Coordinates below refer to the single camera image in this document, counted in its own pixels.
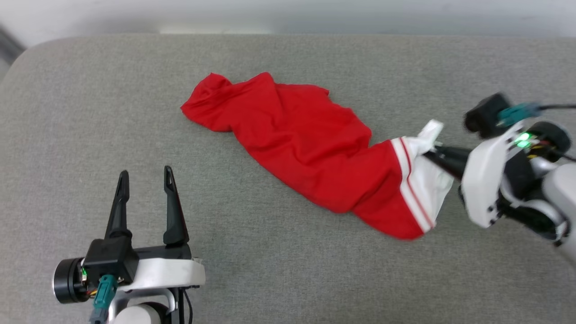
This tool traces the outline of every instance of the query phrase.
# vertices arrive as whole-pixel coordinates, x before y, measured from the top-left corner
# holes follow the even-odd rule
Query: white stripe
[[[428,224],[426,216],[422,214],[422,211],[420,210],[420,207],[416,202],[416,198],[414,197],[414,195],[412,195],[412,191],[408,186],[407,177],[410,171],[410,168],[408,166],[409,157],[406,156],[404,146],[402,145],[402,142],[400,142],[399,138],[394,138],[390,140],[390,142],[392,143],[392,147],[396,152],[396,157],[398,158],[400,169],[402,170],[402,182],[400,182],[400,193],[402,194],[402,197],[404,198],[406,205],[408,205],[408,208],[412,213],[414,219],[416,220],[418,225],[420,225],[420,229],[422,230],[422,232],[426,233],[431,229],[430,224]]]

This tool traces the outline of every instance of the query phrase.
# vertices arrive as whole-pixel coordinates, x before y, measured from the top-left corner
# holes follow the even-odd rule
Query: teal connector
[[[117,289],[118,281],[113,275],[105,274],[102,276],[98,284],[98,292],[96,293],[96,297],[94,297],[94,308],[108,309],[112,299],[116,296]]]
[[[108,320],[108,308],[116,296],[118,289],[118,281],[116,277],[111,274],[106,274],[100,278],[98,284],[98,292],[94,297],[94,310],[90,316],[90,323],[92,324],[106,324]]]
[[[540,104],[538,103],[521,103],[516,106],[504,109],[498,113],[498,126],[508,127],[516,124],[517,122],[530,118],[537,117],[542,114]]]

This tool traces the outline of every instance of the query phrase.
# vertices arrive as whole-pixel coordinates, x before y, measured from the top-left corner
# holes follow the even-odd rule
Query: black cable
[[[190,298],[188,297],[188,292],[186,292],[186,289],[184,290],[184,296],[186,297],[186,301],[188,302],[188,308],[190,309],[190,317],[188,318],[188,324],[192,324],[192,316],[194,315],[194,313],[192,312],[192,303],[190,302]]]
[[[550,145],[546,145],[546,144],[541,144],[543,147],[545,147],[546,149],[548,149],[549,152],[552,152],[554,154],[556,154],[557,156],[561,156],[564,159],[568,160],[568,161],[572,161],[572,162],[576,162],[576,157],[570,156],[568,154],[562,153],[560,151],[558,151],[557,149],[551,147]]]
[[[540,110],[548,109],[576,109],[576,104],[545,104],[540,106]]]
[[[569,155],[562,154],[561,152],[558,152],[557,150],[553,150],[552,152],[554,152],[554,153],[562,156],[562,157],[563,157],[564,159],[566,159],[566,160],[569,160],[569,161],[572,161],[572,162],[576,162],[576,157],[571,157],[571,156],[569,156]]]

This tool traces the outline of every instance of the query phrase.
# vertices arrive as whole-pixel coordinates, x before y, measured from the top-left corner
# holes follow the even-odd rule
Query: green led light
[[[530,142],[528,141],[520,141],[518,143],[516,143],[516,145],[518,145],[521,148],[525,148],[526,146],[530,145]]]
[[[518,136],[518,138],[516,138],[516,140],[514,142],[527,141],[529,138],[530,138],[530,134],[522,133],[522,134],[520,134],[520,136]]]

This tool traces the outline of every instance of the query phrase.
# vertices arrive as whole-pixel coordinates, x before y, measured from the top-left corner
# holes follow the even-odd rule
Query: gray couch
[[[415,36],[166,36],[66,39],[26,51],[0,84],[0,323],[85,323],[51,278],[104,234],[128,169],[134,246],[164,231],[172,166],[193,253],[207,282],[197,323],[574,323],[576,276],[509,220],[472,224],[451,192],[438,226],[414,242],[333,214],[283,185],[230,133],[180,112],[210,72],[317,84],[351,107],[373,141],[446,123],[444,143],[474,146],[463,113],[505,91],[576,101],[576,40]],[[572,111],[550,112],[576,128]]]

